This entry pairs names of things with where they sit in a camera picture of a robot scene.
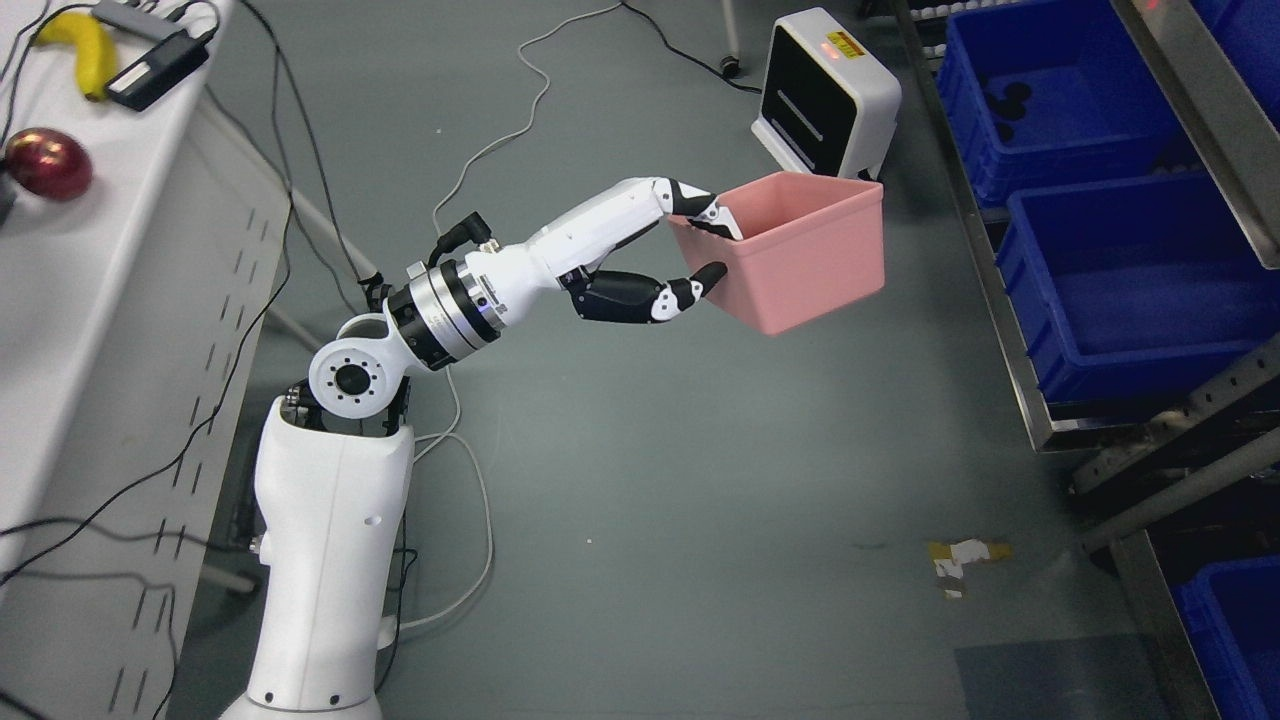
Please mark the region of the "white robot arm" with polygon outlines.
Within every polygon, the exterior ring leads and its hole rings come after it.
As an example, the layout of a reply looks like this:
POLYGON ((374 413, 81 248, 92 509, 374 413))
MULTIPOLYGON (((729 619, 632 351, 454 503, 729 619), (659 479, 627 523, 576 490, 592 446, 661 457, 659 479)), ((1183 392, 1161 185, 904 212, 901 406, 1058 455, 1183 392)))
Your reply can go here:
POLYGON ((246 691, 224 717, 381 716, 375 664, 413 469, 415 437, 403 423, 410 375, 498 341, 541 291, 567 292, 585 320, 676 318, 726 275, 723 263, 667 282, 602 266, 666 217, 742 238, 717 196, 664 177, 623 179, 506 247, 471 214, 410 268, 403 288, 348 320, 315 354, 307 378, 274 400, 253 478, 265 521, 265 611, 246 691))

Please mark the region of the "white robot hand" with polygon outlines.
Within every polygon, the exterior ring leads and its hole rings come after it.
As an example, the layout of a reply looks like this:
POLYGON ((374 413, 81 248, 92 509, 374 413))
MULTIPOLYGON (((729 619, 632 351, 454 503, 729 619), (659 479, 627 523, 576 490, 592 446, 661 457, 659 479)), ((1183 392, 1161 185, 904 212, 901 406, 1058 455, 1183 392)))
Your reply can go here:
POLYGON ((465 274, 486 292, 502 325, 516 325, 541 293, 566 292, 589 322, 659 324, 687 311, 728 268, 709 263, 689 277, 659 282, 604 270, 604 261, 667 217, 731 241, 744 240, 716 193, 664 177, 623 179, 550 222, 530 240, 495 252, 465 255, 465 274))

